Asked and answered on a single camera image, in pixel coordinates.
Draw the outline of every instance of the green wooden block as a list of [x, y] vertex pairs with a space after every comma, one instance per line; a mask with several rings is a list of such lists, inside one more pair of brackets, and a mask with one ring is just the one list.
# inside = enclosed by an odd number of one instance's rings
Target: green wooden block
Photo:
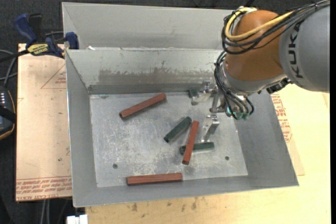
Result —
[[163, 139], [169, 143], [172, 139], [178, 137], [183, 131], [185, 131], [192, 121], [193, 120], [190, 117], [186, 117], [173, 130], [167, 133]]

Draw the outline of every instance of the metal base plate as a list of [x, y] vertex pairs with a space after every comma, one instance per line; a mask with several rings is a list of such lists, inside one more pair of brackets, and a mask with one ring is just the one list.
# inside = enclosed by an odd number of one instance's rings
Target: metal base plate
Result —
[[[185, 145], [188, 132], [167, 143], [163, 138], [182, 118], [202, 122], [209, 115], [212, 99], [191, 105], [186, 92], [166, 93], [167, 101], [122, 120], [119, 112], [155, 94], [91, 95], [90, 111], [93, 152], [98, 187], [124, 186], [126, 177], [147, 174], [177, 173], [184, 180], [247, 175], [233, 119], [219, 114], [220, 124], [210, 136], [215, 148], [193, 153], [189, 165], [182, 164], [179, 148]], [[200, 135], [196, 143], [201, 142]]]

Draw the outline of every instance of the yellow clamp label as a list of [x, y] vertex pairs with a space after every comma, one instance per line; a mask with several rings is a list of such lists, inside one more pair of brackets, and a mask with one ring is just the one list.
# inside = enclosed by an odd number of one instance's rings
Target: yellow clamp label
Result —
[[48, 51], [48, 44], [46, 43], [36, 43], [32, 44], [27, 50], [34, 55], [41, 54], [42, 52]]

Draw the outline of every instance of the red wooden block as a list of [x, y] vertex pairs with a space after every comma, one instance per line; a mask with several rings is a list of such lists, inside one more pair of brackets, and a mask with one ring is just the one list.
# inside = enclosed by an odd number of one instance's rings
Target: red wooden block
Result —
[[157, 103], [159, 103], [161, 101], [166, 100], [166, 98], [167, 98], [167, 96], [166, 96], [165, 93], [160, 93], [160, 94], [158, 94], [158, 95], [156, 95], [156, 96], [154, 96], [152, 98], [149, 98], [146, 101], [143, 101], [143, 102], [141, 102], [139, 104], [136, 104], [136, 105], [134, 105], [134, 106], [132, 106], [132, 107], [130, 107], [128, 109], [125, 109], [125, 110], [121, 111], [119, 113], [119, 115], [120, 115], [120, 117], [122, 119], [125, 119], [125, 118], [127, 118], [127, 117], [129, 117], [129, 116], [131, 116], [131, 115], [133, 115], [133, 114], [141, 111], [141, 110], [144, 110], [144, 109], [146, 109], [146, 108], [148, 108], [148, 107], [150, 107], [152, 105], [155, 105], [155, 104], [157, 104]]
[[183, 160], [182, 163], [185, 165], [188, 165], [191, 159], [191, 153], [193, 152], [194, 149], [194, 144], [195, 144], [195, 139], [196, 139], [196, 134], [199, 126], [198, 121], [193, 121], [193, 124], [191, 125], [191, 129], [189, 132], [189, 138], [188, 138], [188, 143], [185, 148], [185, 152], [183, 155]]
[[183, 176], [181, 173], [174, 174], [159, 174], [159, 175], [145, 175], [145, 176], [129, 176], [126, 178], [127, 185], [141, 185], [152, 183], [169, 183], [169, 182], [181, 182]]

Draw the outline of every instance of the blue clamp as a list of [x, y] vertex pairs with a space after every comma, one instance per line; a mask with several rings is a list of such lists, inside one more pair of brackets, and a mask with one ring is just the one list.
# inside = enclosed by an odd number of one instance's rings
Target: blue clamp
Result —
[[[22, 36], [28, 39], [26, 50], [32, 55], [51, 55], [64, 58], [64, 50], [54, 44], [50, 37], [47, 37], [45, 42], [37, 42], [37, 36], [29, 25], [27, 13], [18, 16], [14, 21], [14, 26]], [[70, 49], [79, 49], [78, 38], [74, 32], [67, 33], [65, 40], [69, 42]]]

